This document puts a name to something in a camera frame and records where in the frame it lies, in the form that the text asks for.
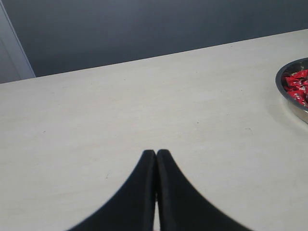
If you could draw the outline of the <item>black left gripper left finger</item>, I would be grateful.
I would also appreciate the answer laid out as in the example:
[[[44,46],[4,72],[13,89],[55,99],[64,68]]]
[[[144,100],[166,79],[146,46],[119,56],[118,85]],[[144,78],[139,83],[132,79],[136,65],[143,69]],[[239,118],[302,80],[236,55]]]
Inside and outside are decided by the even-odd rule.
[[[153,150],[143,151],[126,182],[101,208],[72,231],[152,231],[157,186]]]

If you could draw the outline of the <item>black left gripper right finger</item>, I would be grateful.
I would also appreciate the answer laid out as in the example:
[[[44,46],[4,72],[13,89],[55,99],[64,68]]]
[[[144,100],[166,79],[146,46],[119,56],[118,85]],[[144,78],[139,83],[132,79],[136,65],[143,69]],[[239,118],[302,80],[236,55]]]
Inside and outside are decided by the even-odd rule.
[[[186,179],[169,150],[159,150],[158,210],[162,231],[248,231],[207,201]]]

